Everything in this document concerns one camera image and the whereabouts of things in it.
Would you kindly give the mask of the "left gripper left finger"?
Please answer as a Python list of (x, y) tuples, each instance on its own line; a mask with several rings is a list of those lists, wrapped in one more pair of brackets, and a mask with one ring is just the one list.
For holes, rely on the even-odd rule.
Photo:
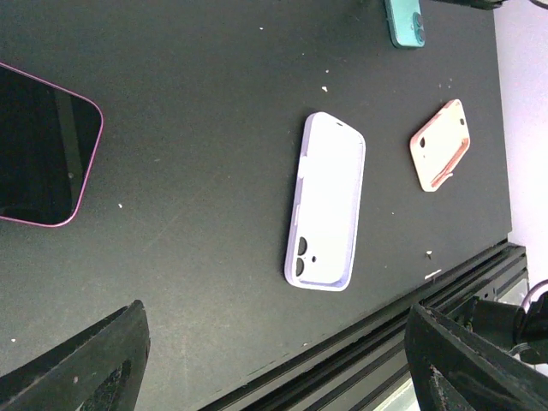
[(150, 353), (146, 311), (122, 307), (1, 377), (2, 410), (133, 410)]

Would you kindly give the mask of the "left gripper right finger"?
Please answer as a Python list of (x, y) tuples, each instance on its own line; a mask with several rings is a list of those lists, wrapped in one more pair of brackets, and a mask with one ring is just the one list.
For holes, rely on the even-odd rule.
[(442, 313), (411, 307), (405, 354), (421, 410), (546, 410), (547, 377)]

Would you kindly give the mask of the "teal phone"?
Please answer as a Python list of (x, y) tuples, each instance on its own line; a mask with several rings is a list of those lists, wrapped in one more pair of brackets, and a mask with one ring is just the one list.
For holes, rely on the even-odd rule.
[(425, 45), (425, 26), (419, 0), (385, 0), (390, 40), (396, 48), (419, 49)]

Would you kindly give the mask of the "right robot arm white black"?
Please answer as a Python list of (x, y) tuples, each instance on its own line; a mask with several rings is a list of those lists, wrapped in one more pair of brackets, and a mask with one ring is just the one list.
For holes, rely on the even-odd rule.
[(528, 291), (520, 305), (474, 297), (456, 322), (528, 365), (547, 363), (546, 280)]

